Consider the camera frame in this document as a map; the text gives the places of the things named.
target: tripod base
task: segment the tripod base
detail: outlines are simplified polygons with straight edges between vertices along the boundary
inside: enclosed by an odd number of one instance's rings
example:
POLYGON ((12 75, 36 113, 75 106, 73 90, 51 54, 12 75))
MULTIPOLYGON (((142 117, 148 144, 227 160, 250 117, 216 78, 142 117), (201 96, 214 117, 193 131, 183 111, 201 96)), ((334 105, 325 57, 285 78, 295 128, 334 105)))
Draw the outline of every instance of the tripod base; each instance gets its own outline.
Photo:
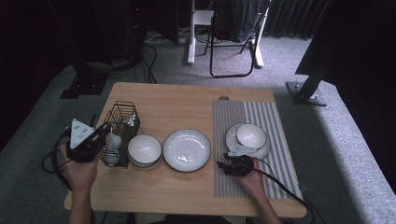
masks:
POLYGON ((69 90, 62 93, 61 99, 77 99, 80 95, 101 95, 106 85, 108 74, 101 74, 94 77, 90 84, 79 85, 78 76, 75 77, 69 90))
POLYGON ((322 105, 322 106, 327 105, 326 102, 323 100, 323 97, 319 89, 317 89, 315 93, 308 99, 301 98, 299 92, 303 85, 304 85, 303 82, 295 82, 295 81, 286 82, 286 86, 288 87, 291 98, 293 99, 293 102, 296 105, 322 105))

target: metal chair frame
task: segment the metal chair frame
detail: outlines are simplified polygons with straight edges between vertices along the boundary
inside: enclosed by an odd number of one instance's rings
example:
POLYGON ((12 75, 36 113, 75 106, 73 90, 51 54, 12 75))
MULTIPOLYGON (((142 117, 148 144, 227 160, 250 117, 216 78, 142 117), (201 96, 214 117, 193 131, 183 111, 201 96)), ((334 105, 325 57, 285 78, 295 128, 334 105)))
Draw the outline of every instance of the metal chair frame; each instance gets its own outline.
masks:
POLYGON ((214 46, 214 41, 215 41, 215 36, 213 35, 213 28, 215 27, 215 23, 216 23, 216 10, 213 12, 213 17, 211 20, 211 26, 209 29, 209 34, 207 36, 207 40, 206 40, 206 46, 205 46, 205 52, 204 55, 206 55, 206 51, 209 45, 209 38, 210 38, 210 76, 214 77, 214 78, 223 78, 223 77, 247 77, 248 75, 251 74, 251 72, 253 71, 253 67, 254 67, 254 62, 255 62, 255 55, 256 55, 256 51, 258 46, 258 41, 254 42, 254 47, 253 47, 253 52, 250 54, 251 56, 251 65, 250 65, 250 69, 247 73, 245 74, 230 74, 230 75, 215 75, 213 73, 213 49, 214 48, 223 48, 223 47, 242 47, 241 50, 239 51, 239 53, 242 53, 246 47, 246 45, 252 41, 253 39, 258 39, 258 35, 260 34, 260 22, 262 21, 262 19, 266 16, 266 13, 259 13, 258 15, 260 15, 260 17, 257 19, 256 24, 253 27, 253 31, 255 32, 254 36, 250 36, 246 41, 245 44, 243 45, 220 45, 220 46, 214 46))

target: wooden table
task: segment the wooden table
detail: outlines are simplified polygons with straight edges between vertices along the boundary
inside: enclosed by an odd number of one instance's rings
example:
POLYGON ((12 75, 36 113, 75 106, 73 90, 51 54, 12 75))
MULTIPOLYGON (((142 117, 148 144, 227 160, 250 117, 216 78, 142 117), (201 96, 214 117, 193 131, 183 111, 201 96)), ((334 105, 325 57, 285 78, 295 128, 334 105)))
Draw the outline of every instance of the wooden table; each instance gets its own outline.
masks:
MULTIPOLYGON (((274 102, 268 90, 161 84, 116 83, 108 96, 98 124, 116 101, 136 106, 141 125, 138 134, 150 134, 163 146, 166 138, 180 129, 203 133, 213 146, 212 101, 228 96, 236 101, 274 102)), ((161 159, 151 171, 107 167, 101 161, 92 187, 96 211, 165 214, 247 216, 259 215, 249 198, 214 197, 213 148, 209 162, 200 170, 181 173, 161 159)), ((303 217, 305 208, 294 200, 270 199, 280 217, 303 217)), ((71 192, 64 201, 70 209, 71 192)))

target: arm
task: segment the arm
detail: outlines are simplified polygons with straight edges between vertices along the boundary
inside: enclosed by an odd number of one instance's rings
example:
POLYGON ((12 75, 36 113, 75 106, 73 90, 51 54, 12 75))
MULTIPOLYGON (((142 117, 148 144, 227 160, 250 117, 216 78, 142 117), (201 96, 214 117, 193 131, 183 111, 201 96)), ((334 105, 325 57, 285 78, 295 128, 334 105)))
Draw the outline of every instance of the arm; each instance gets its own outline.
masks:
MULTIPOLYGON (((256 158, 253 159, 254 168, 260 169, 259 162, 255 159, 256 158)), ((262 174, 251 171, 247 175, 237 177, 236 179, 256 204, 264 223, 280 224, 281 222, 277 217, 274 208, 265 195, 262 174)))
POLYGON ((97 164, 101 153, 94 161, 78 163, 69 161, 66 146, 60 148, 64 158, 62 169, 72 189, 72 208, 70 211, 70 224, 91 223, 91 188, 97 174, 97 164))

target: metal grooved rack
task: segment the metal grooved rack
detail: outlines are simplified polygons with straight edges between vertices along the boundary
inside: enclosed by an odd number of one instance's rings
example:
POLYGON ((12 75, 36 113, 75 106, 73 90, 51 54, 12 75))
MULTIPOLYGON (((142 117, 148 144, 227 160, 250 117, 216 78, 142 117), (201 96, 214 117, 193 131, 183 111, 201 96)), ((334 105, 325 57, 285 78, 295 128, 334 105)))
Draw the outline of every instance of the metal grooved rack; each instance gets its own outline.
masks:
POLYGON ((108 111, 105 122, 112 126, 112 132, 122 139, 118 153, 108 150, 108 139, 101 156, 102 162, 107 166, 128 168, 128 144, 137 135, 140 119, 132 102, 116 101, 113 108, 108 111))

